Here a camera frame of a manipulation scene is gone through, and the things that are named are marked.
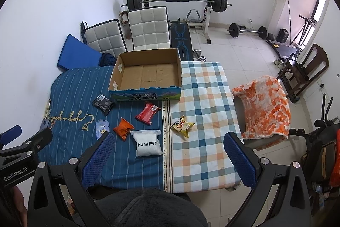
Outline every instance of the sneaker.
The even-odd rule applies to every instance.
[[[278,68],[282,71],[284,68],[286,67],[286,64],[285,63],[281,63],[278,65]]]
[[[277,66],[277,65],[280,65],[280,64],[282,64],[283,62],[282,62],[282,60],[281,59],[276,59],[276,60],[274,60],[274,64]]]

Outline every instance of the orange snack bag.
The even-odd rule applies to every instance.
[[[120,136],[123,141],[126,140],[127,135],[130,133],[131,130],[135,129],[134,126],[129,123],[127,120],[120,118],[120,123],[117,127],[113,130],[116,132],[118,136]]]

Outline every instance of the weight plate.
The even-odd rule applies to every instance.
[[[266,38],[267,40],[270,40],[270,41],[275,41],[275,37],[274,37],[274,34],[272,33],[268,33],[268,36]]]
[[[135,9],[135,5],[133,0],[127,0],[127,8],[128,10],[134,10]]]
[[[240,35],[240,26],[238,24],[235,24],[235,23],[230,24],[229,29],[233,29],[233,30],[229,30],[229,34],[233,38],[236,38]]]
[[[212,9],[215,12],[220,12],[222,0],[213,0],[213,1],[214,2],[212,3]]]
[[[202,55],[202,51],[200,49],[194,49],[193,50],[193,57],[198,58]]]
[[[261,39],[265,40],[267,38],[268,31],[267,31],[267,29],[265,27],[260,27],[258,29],[258,32],[259,32],[258,35],[260,36]]]
[[[221,0],[221,8],[218,12],[223,12],[224,10],[226,10],[226,6],[227,6],[227,0]]]
[[[225,9],[223,11],[225,11],[227,9],[227,7],[228,7],[228,1],[225,0]]]
[[[142,0],[133,0],[135,9],[140,9],[143,7]]]
[[[198,57],[198,58],[196,59],[196,61],[198,61],[198,62],[206,62],[207,59],[205,58],[205,56],[200,56],[200,57]]]

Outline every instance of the orange bag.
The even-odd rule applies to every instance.
[[[126,140],[127,135],[130,133],[131,130],[135,129],[134,126],[129,123],[127,120],[120,118],[120,123],[117,127],[113,130],[116,132],[118,136],[120,136],[123,141]]]
[[[340,129],[337,131],[337,159],[330,175],[329,185],[332,187],[340,186]]]

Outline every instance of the white package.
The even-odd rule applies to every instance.
[[[131,135],[137,143],[136,157],[163,154],[157,138],[160,134],[160,130],[131,131]]]

